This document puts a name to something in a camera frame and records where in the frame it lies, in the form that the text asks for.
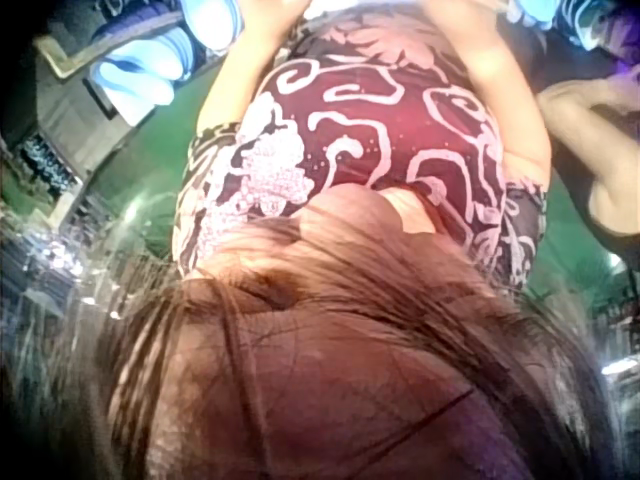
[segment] hand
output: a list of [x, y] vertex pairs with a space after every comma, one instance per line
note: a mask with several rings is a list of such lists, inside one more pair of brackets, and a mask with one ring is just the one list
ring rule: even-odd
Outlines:
[[549, 30], [562, 0], [509, 0], [507, 20], [525, 27], [537, 26]]
[[500, 0], [421, 0], [425, 14], [447, 37], [457, 44], [476, 44], [497, 35]]
[[606, 79], [611, 101], [608, 105], [622, 115], [640, 111], [640, 65]]
[[310, 3], [311, 0], [238, 0], [245, 34], [278, 47]]

